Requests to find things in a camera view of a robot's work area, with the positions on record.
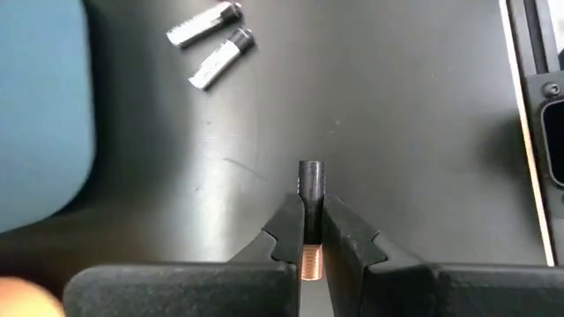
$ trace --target blue object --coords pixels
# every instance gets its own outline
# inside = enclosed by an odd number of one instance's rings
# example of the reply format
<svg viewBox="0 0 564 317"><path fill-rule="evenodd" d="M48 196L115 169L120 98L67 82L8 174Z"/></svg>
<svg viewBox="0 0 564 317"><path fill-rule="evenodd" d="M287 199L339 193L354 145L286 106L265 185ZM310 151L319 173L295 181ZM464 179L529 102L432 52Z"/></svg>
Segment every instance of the blue object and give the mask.
<svg viewBox="0 0 564 317"><path fill-rule="evenodd" d="M78 0L0 1L0 232L60 210L90 173L87 39Z"/></svg>

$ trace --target copper thread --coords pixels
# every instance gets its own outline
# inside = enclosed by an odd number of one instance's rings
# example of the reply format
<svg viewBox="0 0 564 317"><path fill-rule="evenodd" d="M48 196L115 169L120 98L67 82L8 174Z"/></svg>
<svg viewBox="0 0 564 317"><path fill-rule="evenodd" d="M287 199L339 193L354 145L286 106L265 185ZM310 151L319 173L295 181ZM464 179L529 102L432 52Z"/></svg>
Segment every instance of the copper thread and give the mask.
<svg viewBox="0 0 564 317"><path fill-rule="evenodd" d="M301 280L317 281L323 277L323 249L321 245L304 245L301 257Z"/></svg>

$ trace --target black table surface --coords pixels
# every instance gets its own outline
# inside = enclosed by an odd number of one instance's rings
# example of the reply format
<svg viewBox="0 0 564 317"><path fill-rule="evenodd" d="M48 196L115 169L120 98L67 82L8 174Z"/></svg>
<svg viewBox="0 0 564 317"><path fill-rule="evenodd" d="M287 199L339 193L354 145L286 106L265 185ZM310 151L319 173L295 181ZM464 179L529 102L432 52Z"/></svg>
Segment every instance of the black table surface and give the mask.
<svg viewBox="0 0 564 317"><path fill-rule="evenodd" d="M545 263L497 1L247 0L257 48L209 92L187 78L234 26L184 51L165 32L215 2L85 2L92 176L0 235L0 272L60 293L98 263L225 261L295 191L300 159L426 259ZM328 315L326 286L303 288L303 314Z"/></svg>

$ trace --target screw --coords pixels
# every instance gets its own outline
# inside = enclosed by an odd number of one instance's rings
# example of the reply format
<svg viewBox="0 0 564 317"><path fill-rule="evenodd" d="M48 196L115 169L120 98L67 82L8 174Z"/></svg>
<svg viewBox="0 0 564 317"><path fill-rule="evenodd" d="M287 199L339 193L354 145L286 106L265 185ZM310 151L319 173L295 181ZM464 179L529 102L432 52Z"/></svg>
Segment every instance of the screw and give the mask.
<svg viewBox="0 0 564 317"><path fill-rule="evenodd" d="M560 87L555 83L546 83L543 86L543 94L547 98L556 97L560 94Z"/></svg>

